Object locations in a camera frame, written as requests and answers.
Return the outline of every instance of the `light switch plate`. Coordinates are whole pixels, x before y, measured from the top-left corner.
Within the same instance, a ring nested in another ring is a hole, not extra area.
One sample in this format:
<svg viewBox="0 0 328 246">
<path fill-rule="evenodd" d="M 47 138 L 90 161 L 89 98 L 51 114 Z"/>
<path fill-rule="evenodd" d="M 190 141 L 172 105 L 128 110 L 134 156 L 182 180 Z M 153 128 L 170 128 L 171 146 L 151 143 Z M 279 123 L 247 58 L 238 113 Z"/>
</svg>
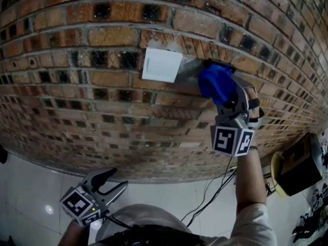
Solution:
<svg viewBox="0 0 328 246">
<path fill-rule="evenodd" d="M 174 83 L 181 60 L 181 53 L 147 48 L 142 78 Z"/>
</svg>

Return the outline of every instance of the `person's arm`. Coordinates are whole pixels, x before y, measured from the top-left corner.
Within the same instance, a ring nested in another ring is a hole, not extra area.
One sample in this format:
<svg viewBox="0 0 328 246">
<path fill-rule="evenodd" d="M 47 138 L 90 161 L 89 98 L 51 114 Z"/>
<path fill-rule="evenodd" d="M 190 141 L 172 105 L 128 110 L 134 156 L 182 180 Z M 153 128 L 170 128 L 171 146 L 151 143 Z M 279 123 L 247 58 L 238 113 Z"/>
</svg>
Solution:
<svg viewBox="0 0 328 246">
<path fill-rule="evenodd" d="M 58 246 L 87 246 L 90 226 L 80 227 L 76 221 L 71 221 Z"/>
<path fill-rule="evenodd" d="M 257 150 L 249 150 L 247 155 L 239 157 L 237 169 L 237 213 L 252 204 L 266 205 L 267 194 Z"/>
</svg>

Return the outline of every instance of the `white cloth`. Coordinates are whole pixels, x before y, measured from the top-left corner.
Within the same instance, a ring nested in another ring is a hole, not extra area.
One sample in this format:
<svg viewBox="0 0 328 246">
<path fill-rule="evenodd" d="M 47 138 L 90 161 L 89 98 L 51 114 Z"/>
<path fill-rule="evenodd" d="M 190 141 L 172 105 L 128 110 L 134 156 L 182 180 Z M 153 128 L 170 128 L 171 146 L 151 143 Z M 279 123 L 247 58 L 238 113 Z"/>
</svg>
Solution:
<svg viewBox="0 0 328 246">
<path fill-rule="evenodd" d="M 175 216 L 155 206 L 135 204 L 117 211 L 114 216 L 129 226 L 155 224 L 191 233 L 187 226 Z M 98 231 L 96 241 L 101 241 L 123 230 L 125 228 L 107 220 Z M 267 208 L 263 204 L 248 206 L 237 215 L 230 239 L 204 236 L 200 238 L 208 246 L 277 245 L 276 235 L 269 223 Z"/>
</svg>

